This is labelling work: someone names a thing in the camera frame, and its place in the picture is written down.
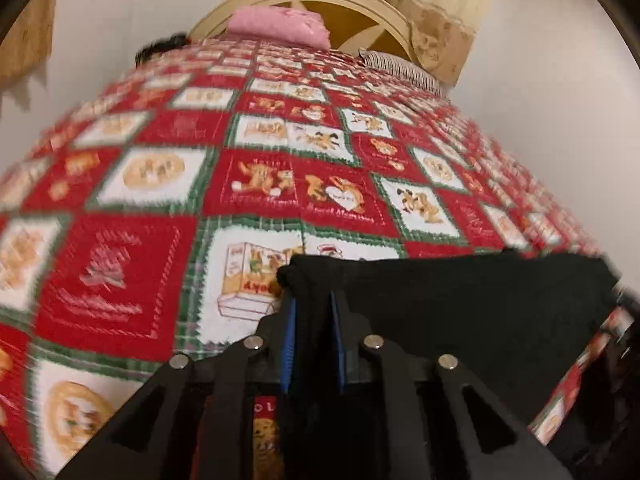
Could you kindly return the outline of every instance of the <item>patchwork quilt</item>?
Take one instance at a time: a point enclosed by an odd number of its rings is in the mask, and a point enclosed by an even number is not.
[[[0,211],[0,427],[40,478],[174,352],[253,333],[293,254],[597,252],[449,102],[338,52],[242,38],[164,54],[73,110],[5,174]],[[606,342],[530,421],[543,443]]]

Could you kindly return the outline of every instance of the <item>blue strip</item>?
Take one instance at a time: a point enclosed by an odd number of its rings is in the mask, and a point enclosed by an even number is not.
[[[344,391],[344,347],[342,346],[342,331],[340,330],[340,317],[338,316],[338,306],[335,303],[335,295],[331,293],[331,310],[334,314],[334,337],[335,346],[338,352],[338,384],[340,393]]]
[[[289,305],[289,319],[284,333],[284,348],[282,349],[282,360],[280,361],[280,381],[282,391],[289,393],[291,375],[293,373],[293,355],[296,351],[296,300],[291,300]]]

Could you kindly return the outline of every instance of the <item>pink pillow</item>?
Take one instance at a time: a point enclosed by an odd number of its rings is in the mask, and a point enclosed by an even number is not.
[[[285,7],[241,7],[229,19],[226,31],[231,34],[251,34],[323,50],[331,48],[329,31],[324,26],[322,16],[308,10]]]

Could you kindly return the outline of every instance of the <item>striped pillow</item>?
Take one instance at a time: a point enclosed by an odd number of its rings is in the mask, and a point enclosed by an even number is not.
[[[411,61],[386,52],[365,50],[364,48],[360,49],[360,58],[362,58],[366,66],[377,68],[399,79],[404,79],[419,88],[424,88],[437,97],[449,100],[447,89],[444,85]]]

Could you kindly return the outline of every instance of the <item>metal screw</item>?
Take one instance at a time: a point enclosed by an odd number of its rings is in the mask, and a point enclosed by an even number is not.
[[[362,340],[362,342],[367,348],[373,348],[377,350],[382,347],[382,345],[385,343],[385,340],[378,334],[369,334]]]
[[[438,364],[445,370],[453,370],[458,366],[458,358],[455,355],[443,354],[438,358]]]
[[[242,344],[249,350],[259,350],[264,344],[264,339],[262,339],[259,335],[251,335],[244,338]]]
[[[176,370],[182,370],[189,364],[189,358],[185,354],[176,354],[169,359],[169,365]]]

